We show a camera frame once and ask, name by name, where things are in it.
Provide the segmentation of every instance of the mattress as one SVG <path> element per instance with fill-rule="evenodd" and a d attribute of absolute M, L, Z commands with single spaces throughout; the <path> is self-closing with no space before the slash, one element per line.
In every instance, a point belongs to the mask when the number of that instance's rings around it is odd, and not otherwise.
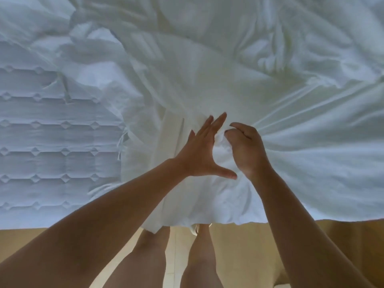
<path fill-rule="evenodd" d="M 0 229 L 49 227 L 120 181 L 125 125 L 0 36 Z"/>
<path fill-rule="evenodd" d="M 384 0 L 3 0 L 0 33 L 123 121 L 122 182 L 227 111 L 213 155 L 238 180 L 187 178 L 144 223 L 156 232 L 267 221 L 223 137 L 232 121 L 258 129 L 313 218 L 384 217 L 383 16 Z"/>

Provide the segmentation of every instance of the beige floor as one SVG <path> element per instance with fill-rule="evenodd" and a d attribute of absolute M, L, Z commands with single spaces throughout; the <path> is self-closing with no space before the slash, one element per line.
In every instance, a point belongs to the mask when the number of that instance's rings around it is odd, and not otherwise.
<path fill-rule="evenodd" d="M 342 223 L 325 220 L 319 225 L 377 287 L 384 287 L 384 220 Z M 287 283 L 268 224 L 214 224 L 210 228 L 217 257 L 217 272 L 224 287 L 271 288 Z M 0 230 L 0 261 L 41 233 L 37 230 Z M 140 230 L 95 279 L 91 288 L 101 288 L 118 263 L 132 250 Z M 187 265 L 194 236 L 189 229 L 171 228 L 166 250 L 164 288 L 178 288 Z"/>

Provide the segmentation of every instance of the leg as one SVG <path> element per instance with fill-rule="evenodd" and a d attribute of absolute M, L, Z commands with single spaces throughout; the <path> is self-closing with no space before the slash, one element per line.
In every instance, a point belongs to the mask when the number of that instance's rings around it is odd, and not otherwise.
<path fill-rule="evenodd" d="M 166 272 L 169 227 L 156 234 L 143 230 L 132 253 L 127 255 L 103 288 L 162 288 Z"/>
<path fill-rule="evenodd" d="M 216 273 L 214 245 L 208 224 L 200 224 L 199 232 L 188 257 L 188 265 L 181 278 L 181 288 L 223 288 Z"/>

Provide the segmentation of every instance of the quilted mattress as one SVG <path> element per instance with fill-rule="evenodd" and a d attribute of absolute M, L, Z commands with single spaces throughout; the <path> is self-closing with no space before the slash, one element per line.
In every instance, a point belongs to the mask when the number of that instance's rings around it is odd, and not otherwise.
<path fill-rule="evenodd" d="M 0 36 L 0 229 L 49 227 L 119 182 L 124 124 Z"/>

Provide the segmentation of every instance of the mattress cover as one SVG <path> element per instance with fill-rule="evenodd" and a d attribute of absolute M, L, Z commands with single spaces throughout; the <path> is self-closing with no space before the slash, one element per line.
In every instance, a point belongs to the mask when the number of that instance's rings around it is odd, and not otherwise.
<path fill-rule="evenodd" d="M 259 130 L 315 219 L 384 217 L 384 0 L 3 0 L 0 13 L 3 35 L 124 121 L 123 182 L 227 111 L 214 159 L 238 180 L 184 180 L 146 229 L 266 222 L 231 121 Z"/>
<path fill-rule="evenodd" d="M 0 36 L 0 229 L 49 227 L 120 181 L 125 125 Z"/>

